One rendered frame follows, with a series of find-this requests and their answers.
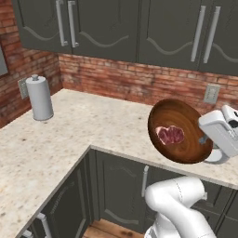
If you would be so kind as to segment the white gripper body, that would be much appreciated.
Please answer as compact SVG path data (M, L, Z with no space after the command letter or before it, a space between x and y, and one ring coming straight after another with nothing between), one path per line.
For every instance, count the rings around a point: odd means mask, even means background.
M198 125L228 157L238 155L238 110L214 110L201 116Z

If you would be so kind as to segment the brown wooden bowl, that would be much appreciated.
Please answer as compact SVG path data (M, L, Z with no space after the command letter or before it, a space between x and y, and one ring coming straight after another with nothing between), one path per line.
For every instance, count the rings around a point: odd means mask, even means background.
M205 133L198 126L198 113L189 104L178 99L162 99L151 109L148 117L148 133L155 149L165 158L181 164L196 164L204 161L212 152L213 142L207 139L205 144L199 138ZM164 145L156 135L158 126L176 126L183 130L181 143Z

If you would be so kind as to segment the raw red steak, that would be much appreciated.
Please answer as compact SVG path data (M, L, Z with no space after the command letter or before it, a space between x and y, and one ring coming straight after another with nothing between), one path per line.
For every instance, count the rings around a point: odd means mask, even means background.
M184 132L181 128L176 126L163 127L158 126L155 128L158 139L164 144L181 143L184 140Z

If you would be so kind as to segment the dark grey lower cupboard door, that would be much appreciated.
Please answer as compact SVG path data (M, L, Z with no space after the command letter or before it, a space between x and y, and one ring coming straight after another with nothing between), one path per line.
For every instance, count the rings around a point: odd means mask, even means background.
M234 192L222 215L217 230L218 238L238 238L238 192Z
M183 175L152 166L149 168L147 185L152 185L154 182L166 179L175 179L181 176ZM218 225L221 223L222 215L226 210L232 194L238 191L208 181L202 180L202 182L205 186L205 191L207 192L207 200L198 201L192 206L192 209L198 210L205 216L207 222L217 236ZM143 232L151 227L155 220L155 214L156 213L149 207L146 207Z
M82 238L89 225L86 158L43 209L52 238Z
M142 232L145 202L141 196L145 164L96 152L100 217Z

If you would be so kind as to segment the dark grey cupboard door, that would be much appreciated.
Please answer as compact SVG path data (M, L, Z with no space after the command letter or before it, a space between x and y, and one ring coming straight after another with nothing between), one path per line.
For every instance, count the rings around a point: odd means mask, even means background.
M60 43L56 0L11 1L20 33L20 41L24 48L56 53L72 53L68 0L64 0L67 46L62 46Z
M234 192L222 215L217 230L218 238L238 238L238 192Z
M142 0L139 63L195 70L192 45L202 0Z
M145 164L96 152L100 217L142 232L145 202L141 196Z
M136 61L139 0L73 0L73 54Z
M43 209L52 238L82 238L89 225L86 158Z
M221 10L208 63L204 63L205 47L215 7L221 7ZM199 70L238 76L238 0L213 0Z
M154 182L166 179L175 179L181 176L183 175L152 166L149 168L147 185L152 185ZM222 215L226 210L232 194L238 191L208 181L202 180L202 182L205 186L205 191L207 192L207 200L198 201L192 206L192 209L198 210L205 216L207 222L217 236L218 225L221 223ZM143 232L151 227L155 220L155 214L156 213L149 207L146 207Z

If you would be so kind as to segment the dark grey upper cupboard door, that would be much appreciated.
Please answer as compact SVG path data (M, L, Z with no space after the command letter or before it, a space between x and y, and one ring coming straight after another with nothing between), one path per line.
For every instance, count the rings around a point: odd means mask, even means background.
M192 45L202 0L142 0L139 63L195 70Z
M73 0L73 54L136 61L139 0Z
M204 63L205 47L215 7L221 7L221 10L208 63ZM213 0L199 70L238 76L238 0Z
M56 0L11 1L20 33L20 41L24 48L56 53L72 53L68 0L64 0L67 46L62 46L60 43Z

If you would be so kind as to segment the white paper towel roll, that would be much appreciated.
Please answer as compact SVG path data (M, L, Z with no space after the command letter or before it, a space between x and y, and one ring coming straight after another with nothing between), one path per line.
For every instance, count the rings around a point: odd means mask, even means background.
M36 121L50 119L54 112L47 79L33 74L26 79L26 86L33 109L33 119Z

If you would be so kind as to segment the grey appliance edge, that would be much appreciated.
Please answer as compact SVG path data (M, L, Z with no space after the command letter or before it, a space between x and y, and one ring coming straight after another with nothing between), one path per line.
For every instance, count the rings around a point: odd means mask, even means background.
M0 46L0 76L8 73L7 64L5 61L4 53L2 47Z

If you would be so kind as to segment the grey wall outlet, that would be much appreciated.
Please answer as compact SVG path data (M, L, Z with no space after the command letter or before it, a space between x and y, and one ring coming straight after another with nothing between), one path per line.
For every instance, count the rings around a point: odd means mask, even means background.
M18 81L18 85L19 85L19 90L20 90L20 96L22 99L26 99L29 97L28 94L28 89L27 89L27 85L26 85L26 79L22 78Z
M205 90L204 102L208 104L216 104L219 90L220 90L219 85L208 84Z

